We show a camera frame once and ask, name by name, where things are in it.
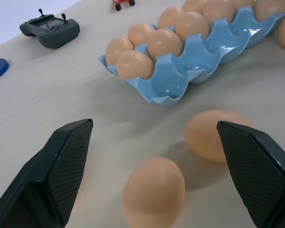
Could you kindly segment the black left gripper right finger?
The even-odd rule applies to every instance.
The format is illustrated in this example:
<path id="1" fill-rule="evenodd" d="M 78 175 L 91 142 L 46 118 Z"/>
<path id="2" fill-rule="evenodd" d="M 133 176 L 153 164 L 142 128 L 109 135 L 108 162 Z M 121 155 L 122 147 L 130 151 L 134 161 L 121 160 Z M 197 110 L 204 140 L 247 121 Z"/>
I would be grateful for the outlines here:
<path id="1" fill-rule="evenodd" d="M 258 228 L 285 228 L 285 151 L 265 132 L 219 121 L 234 185 Z"/>

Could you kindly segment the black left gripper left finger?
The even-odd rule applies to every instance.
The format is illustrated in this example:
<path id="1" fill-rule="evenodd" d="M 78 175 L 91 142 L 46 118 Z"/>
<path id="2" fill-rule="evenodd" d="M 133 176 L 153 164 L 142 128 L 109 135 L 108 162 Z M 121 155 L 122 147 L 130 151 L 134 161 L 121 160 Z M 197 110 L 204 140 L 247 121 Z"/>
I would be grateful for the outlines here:
<path id="1" fill-rule="evenodd" d="M 84 175 L 92 119 L 56 129 L 0 198 L 0 228 L 64 228 Z"/>

